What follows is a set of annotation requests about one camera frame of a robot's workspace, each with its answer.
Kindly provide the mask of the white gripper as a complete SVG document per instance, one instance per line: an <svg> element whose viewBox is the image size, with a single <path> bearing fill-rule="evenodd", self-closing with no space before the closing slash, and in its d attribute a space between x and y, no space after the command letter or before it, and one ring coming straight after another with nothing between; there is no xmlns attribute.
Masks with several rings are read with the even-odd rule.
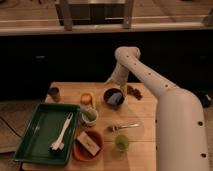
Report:
<svg viewBox="0 0 213 171"><path fill-rule="evenodd" d="M126 95L127 94L127 80L128 75L126 73L115 73L113 72L111 76L107 79L105 82L105 85L107 84L117 84L120 87L121 92Z"/></svg>

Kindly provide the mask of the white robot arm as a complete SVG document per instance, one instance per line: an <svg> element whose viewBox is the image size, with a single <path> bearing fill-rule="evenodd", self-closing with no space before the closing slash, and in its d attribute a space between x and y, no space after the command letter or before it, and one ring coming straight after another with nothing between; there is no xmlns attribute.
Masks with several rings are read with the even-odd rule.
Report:
<svg viewBox="0 0 213 171"><path fill-rule="evenodd" d="M157 98L156 171L210 171L204 111L194 93L179 87L143 64L138 47L121 46L106 84L127 94L132 72Z"/></svg>

